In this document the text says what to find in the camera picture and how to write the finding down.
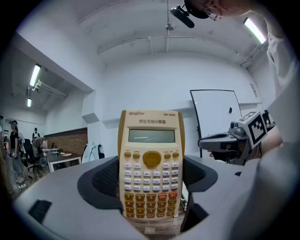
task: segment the robotic arm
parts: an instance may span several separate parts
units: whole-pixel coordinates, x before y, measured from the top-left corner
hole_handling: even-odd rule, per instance
[[[212,151],[215,159],[230,161],[236,159],[244,165],[252,157],[252,152],[266,137],[267,128],[260,112],[249,112],[244,117],[231,122],[227,133],[218,133],[199,139],[198,146]]]

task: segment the calculator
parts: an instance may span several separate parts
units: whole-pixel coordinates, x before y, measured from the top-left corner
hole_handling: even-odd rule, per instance
[[[127,218],[177,215],[185,150],[180,112],[122,111],[118,133],[119,193]]]

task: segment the desk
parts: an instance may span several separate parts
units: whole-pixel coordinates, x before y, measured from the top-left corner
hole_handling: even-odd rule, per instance
[[[56,151],[58,151],[58,150],[59,150],[58,148],[43,149],[43,151],[44,151],[45,153],[47,153],[47,152],[56,152]]]
[[[53,164],[65,163],[73,160],[78,160],[79,164],[81,164],[81,156],[75,153],[72,153],[72,155],[69,157],[63,157],[60,153],[58,154],[58,156],[56,156],[56,154],[47,153],[47,161],[51,173],[54,172]]]

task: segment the black shirt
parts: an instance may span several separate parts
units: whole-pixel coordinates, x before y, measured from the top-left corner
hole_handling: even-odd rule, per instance
[[[16,131],[11,132],[10,134],[10,148],[15,149],[15,139],[19,139],[19,134]]]

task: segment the office chair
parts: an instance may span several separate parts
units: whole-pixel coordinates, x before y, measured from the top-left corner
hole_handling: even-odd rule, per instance
[[[43,169],[42,166],[40,165],[36,165],[36,162],[40,159],[40,157],[35,157],[34,154],[33,154],[33,149],[32,149],[32,145],[30,143],[30,140],[29,139],[25,139],[25,143],[24,143],[24,149],[26,151],[26,159],[27,159],[27,162],[29,164],[33,164],[33,166],[29,167],[29,169],[32,168],[32,170],[34,171],[34,169],[38,168],[38,169]]]

